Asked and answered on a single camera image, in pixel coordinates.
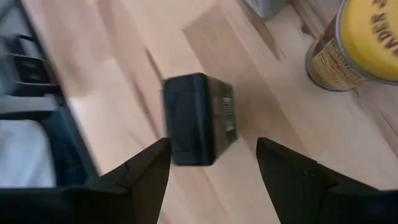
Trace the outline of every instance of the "wooden plank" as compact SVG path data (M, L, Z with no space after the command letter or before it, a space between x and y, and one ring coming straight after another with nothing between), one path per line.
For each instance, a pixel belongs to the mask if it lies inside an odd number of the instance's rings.
M162 75L136 29L135 22L121 1L97 1L98 11L123 74L136 91L157 139L165 136L162 102Z
M33 22L99 171L112 170L152 144L155 132L95 9L80 0L25 4L37 15Z
M176 16L178 15L177 9L182 11L183 7L172 8L173 10L170 12L171 9L165 6L168 2L156 0L118 1L125 2L137 24L145 46L152 54L164 78L203 71L182 33L180 25L186 21ZM203 5L204 8L196 7L196 10L203 12L207 9L206 5ZM193 19L188 14L185 15L186 19Z
M184 33L205 72L232 84L239 132L252 151L260 136L275 141L291 139L299 146L297 134L222 15L222 10L215 7L184 29Z
M290 83L274 93L310 155L380 189L397 187L398 160L356 98L349 92L325 91L308 79L304 61L313 39L302 33L294 10L287 7L266 24L285 55L280 64L287 70Z
M301 0L292 3L302 22L307 26L321 24L318 30L313 32L317 38L325 29L327 23L337 13L340 0ZM394 86L372 83L359 87L351 92L355 102L366 115L373 119L390 148L398 155L398 90Z

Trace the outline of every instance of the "black box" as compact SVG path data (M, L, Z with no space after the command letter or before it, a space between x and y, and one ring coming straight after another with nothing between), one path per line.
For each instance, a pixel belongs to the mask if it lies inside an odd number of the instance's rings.
M164 83L167 134L180 166L210 166L236 140L232 86L202 73Z

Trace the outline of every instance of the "white fabric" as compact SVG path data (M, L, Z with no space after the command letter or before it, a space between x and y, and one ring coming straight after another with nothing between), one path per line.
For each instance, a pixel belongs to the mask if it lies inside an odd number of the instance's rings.
M0 188L55 187L50 144L35 121L0 120Z

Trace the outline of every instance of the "yellow label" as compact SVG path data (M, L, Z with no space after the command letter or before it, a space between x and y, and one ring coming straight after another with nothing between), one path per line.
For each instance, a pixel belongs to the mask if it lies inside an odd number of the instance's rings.
M368 81L344 61L334 38L312 58L312 63L319 76L337 90L349 90Z
M346 0L340 36L347 55L363 70L398 82L398 0Z

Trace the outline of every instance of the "black plastic part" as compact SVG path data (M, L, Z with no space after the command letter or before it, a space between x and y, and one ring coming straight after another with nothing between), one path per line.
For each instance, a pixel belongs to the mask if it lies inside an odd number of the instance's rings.
M30 111L0 114L0 120L23 120L41 121L51 116L53 111Z
M32 24L21 0L9 1L1 11L0 22L8 16L17 17L21 23L5 34L1 34L7 56L2 58L2 81L7 81L6 94L12 96L43 96L46 93L60 93L58 81L43 48L33 30ZM24 48L23 42L29 43L29 49L35 49L34 55Z
M266 138L262 179L281 223L398 223L398 191L383 192Z
M210 166L236 140L229 84L195 73L166 80L163 94L176 165Z
M215 160L207 76L171 78L164 83L167 134L172 157L180 166L210 166Z
M1 189L1 223L156 224L170 170L161 139L80 188Z

